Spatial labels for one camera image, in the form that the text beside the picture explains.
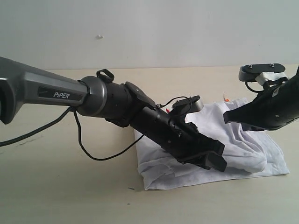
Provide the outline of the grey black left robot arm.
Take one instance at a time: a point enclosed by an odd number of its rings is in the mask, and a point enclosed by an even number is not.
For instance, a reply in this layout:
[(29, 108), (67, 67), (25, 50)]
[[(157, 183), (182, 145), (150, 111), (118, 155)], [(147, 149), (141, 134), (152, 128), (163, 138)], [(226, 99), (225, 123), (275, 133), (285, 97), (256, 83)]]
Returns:
[(114, 83), (113, 74), (73, 80), (7, 58), (0, 60), (0, 120), (9, 124), (24, 104), (67, 106), (75, 116), (104, 118), (130, 126), (158, 144), (179, 163), (223, 172), (225, 146), (201, 134), (185, 117), (202, 109), (200, 97), (179, 97), (170, 112), (139, 87)]

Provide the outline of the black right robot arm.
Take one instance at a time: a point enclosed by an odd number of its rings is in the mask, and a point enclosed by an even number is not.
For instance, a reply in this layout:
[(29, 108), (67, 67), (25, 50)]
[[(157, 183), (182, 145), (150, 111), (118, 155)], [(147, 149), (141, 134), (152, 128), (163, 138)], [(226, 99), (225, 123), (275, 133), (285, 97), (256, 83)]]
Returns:
[(244, 65), (239, 80), (262, 90), (249, 103), (223, 114), (224, 122), (240, 123), (244, 131), (274, 131), (299, 118), (299, 75), (289, 78), (279, 63)]

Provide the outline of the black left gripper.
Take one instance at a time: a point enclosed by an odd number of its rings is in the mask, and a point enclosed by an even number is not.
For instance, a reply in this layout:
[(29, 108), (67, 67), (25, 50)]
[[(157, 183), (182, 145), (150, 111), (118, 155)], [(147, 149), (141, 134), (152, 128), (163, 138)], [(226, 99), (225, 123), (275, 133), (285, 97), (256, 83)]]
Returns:
[(224, 172), (227, 162), (219, 156), (225, 145), (198, 132), (195, 125), (180, 123), (161, 109), (144, 107), (130, 125), (154, 141), (180, 163)]

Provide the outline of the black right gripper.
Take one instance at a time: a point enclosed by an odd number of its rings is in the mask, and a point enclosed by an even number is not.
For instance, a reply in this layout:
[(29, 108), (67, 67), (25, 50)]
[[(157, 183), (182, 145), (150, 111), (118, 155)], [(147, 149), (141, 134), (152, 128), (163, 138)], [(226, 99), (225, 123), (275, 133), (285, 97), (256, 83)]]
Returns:
[(253, 102), (226, 111), (223, 118), (226, 124), (243, 123), (243, 131), (278, 130), (299, 118), (299, 80), (273, 86)]

